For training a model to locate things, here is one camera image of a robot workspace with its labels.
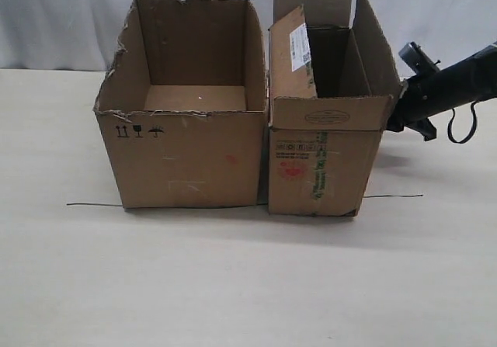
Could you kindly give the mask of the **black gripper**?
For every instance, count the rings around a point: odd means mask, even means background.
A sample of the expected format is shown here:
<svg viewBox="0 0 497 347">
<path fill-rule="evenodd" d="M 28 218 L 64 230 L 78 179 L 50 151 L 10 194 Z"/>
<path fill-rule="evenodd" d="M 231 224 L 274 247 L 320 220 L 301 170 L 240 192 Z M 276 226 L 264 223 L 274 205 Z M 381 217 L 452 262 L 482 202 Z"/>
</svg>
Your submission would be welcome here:
<svg viewBox="0 0 497 347">
<path fill-rule="evenodd" d="M 400 133 L 407 127 L 421 134 L 424 141 L 434 140 L 437 130 L 428 116 L 422 115 L 417 120 L 411 119 L 411 116 L 413 116 L 414 109 L 426 100 L 426 95 L 422 93 L 420 88 L 421 83 L 440 70 L 437 66 L 440 60 L 434 62 L 414 41 L 404 45 L 398 55 L 415 74 L 402 82 L 401 93 L 388 119 L 386 130 Z"/>
</svg>

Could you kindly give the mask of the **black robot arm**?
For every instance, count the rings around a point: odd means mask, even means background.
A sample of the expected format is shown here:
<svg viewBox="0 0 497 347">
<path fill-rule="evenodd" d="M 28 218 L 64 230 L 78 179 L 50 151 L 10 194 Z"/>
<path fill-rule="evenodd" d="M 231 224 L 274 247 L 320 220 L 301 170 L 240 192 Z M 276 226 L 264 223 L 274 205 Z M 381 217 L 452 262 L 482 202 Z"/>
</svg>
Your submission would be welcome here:
<svg viewBox="0 0 497 347">
<path fill-rule="evenodd" d="M 439 61 L 432 61 L 415 42 L 404 45 L 398 55 L 414 75 L 404 80 L 386 130 L 400 133 L 409 128 L 421 134 L 424 141 L 431 141 L 436 139 L 437 129 L 429 118 L 451 111 L 447 137 L 454 144 L 467 143 L 478 126 L 475 106 L 496 97 L 496 43 L 444 69 L 439 69 Z M 470 106 L 472 125 L 468 135 L 458 141 L 452 132 L 455 109 L 466 104 Z"/>
</svg>

